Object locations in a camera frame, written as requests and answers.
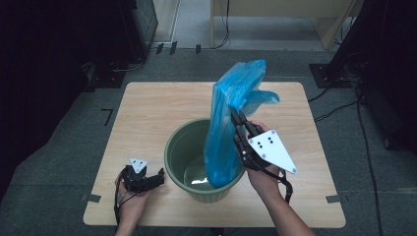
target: table top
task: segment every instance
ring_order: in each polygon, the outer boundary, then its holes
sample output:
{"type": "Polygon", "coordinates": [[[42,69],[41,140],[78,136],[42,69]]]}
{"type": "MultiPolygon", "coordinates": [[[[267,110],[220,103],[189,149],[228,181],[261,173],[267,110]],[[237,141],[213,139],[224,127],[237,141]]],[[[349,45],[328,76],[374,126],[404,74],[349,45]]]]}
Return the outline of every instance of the table top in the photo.
{"type": "MultiPolygon", "coordinates": [[[[86,224],[116,224],[113,211],[116,176],[130,164],[130,157],[149,162],[148,176],[164,167],[164,150],[172,133],[188,121],[209,118],[212,85],[128,84],[91,191],[101,196],[101,200],[88,203],[86,224]]],[[[327,201],[327,196],[335,196],[337,192],[302,85],[261,83],[260,89],[276,92],[280,102],[261,105],[248,119],[276,129],[297,166],[297,174],[287,174],[294,188],[291,206],[310,227],[344,226],[340,203],[327,201]]],[[[165,174],[165,184],[149,198],[140,225],[273,227],[246,173],[223,200],[213,204],[193,200],[165,174]]]]}

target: plastic bag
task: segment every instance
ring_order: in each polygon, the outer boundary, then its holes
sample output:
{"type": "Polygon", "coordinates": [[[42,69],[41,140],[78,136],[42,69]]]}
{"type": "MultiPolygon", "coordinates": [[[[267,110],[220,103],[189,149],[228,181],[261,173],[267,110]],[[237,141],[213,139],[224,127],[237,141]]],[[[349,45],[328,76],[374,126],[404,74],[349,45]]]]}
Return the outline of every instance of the plastic bag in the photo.
{"type": "Polygon", "coordinates": [[[235,128],[231,109],[253,114],[262,103],[277,103],[279,97],[258,87],[266,72],[266,61],[239,62],[214,84],[210,127],[204,154],[208,180],[215,188],[230,183],[238,174],[241,160],[233,143],[235,128]]]}

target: gray carpet floor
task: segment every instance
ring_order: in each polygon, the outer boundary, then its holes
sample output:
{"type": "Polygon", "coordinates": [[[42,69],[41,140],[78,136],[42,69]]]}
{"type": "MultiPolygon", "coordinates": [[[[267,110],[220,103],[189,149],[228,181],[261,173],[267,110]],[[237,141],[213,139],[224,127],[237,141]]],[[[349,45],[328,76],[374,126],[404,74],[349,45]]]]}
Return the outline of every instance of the gray carpet floor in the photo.
{"type": "MultiPolygon", "coordinates": [[[[87,203],[81,197],[91,191],[127,83],[215,82],[236,62],[264,58],[264,81],[300,82],[311,98],[323,89],[316,87],[309,64],[328,63],[333,53],[204,50],[196,54],[186,49],[177,49],[173,55],[167,49],[157,55],[153,52],[146,63],[126,74],[121,88],[98,88],[80,94],[48,144],[17,168],[0,207],[0,235],[114,235],[113,226],[83,223],[87,203]],[[107,125],[108,112],[101,109],[115,110],[107,125]]],[[[310,106],[313,116],[318,117],[355,99],[354,88],[332,88],[310,106]]],[[[360,111],[378,186],[384,234],[416,235],[417,156],[405,149],[385,149],[384,137],[369,108],[361,105],[360,111]]],[[[374,188],[356,106],[335,112],[318,122],[317,128],[346,225],[339,229],[315,228],[315,232],[378,235],[374,188]]],[[[153,232],[193,235],[174,233],[168,228],[153,232]]],[[[251,234],[266,235],[264,231],[251,234]]]]}

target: wooden desk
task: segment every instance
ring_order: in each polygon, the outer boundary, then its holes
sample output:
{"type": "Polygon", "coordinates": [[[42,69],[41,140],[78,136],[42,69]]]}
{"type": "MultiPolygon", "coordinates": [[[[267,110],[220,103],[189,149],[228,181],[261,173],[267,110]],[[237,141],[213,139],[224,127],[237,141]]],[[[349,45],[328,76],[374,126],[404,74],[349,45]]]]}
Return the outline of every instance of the wooden desk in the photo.
{"type": "MultiPolygon", "coordinates": [[[[288,174],[294,187],[291,205],[311,227],[342,227],[340,203],[303,87],[298,83],[262,83],[278,93],[281,102],[262,105],[249,119],[276,129],[298,168],[288,174]]],[[[114,179],[129,157],[149,162],[148,175],[164,167],[163,154],[171,134],[182,124],[209,118],[212,83],[131,83],[127,86],[97,173],[92,194],[101,201],[88,203],[84,222],[114,225],[114,179]]],[[[165,174],[165,184],[152,194],[141,225],[206,227],[273,227],[268,211],[248,176],[214,204],[194,201],[165,174]]]]}
{"type": "MultiPolygon", "coordinates": [[[[230,17],[312,18],[325,49],[330,49],[357,0],[239,0],[230,1],[230,17]]],[[[227,0],[210,0],[210,42],[214,47],[214,17],[226,16],[227,0]]]]}

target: green trash can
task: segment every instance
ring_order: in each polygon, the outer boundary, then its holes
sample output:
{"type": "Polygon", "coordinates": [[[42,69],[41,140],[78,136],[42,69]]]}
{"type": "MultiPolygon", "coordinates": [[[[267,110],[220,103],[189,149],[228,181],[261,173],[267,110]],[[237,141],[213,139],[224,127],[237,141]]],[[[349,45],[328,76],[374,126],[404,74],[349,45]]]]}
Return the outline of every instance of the green trash can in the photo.
{"type": "Polygon", "coordinates": [[[172,181],[202,203],[223,199],[245,171],[241,166],[236,178],[221,188],[215,189],[209,183],[203,157],[209,124],[209,119],[199,119],[182,125],[168,140],[164,154],[165,168],[172,181]]]}

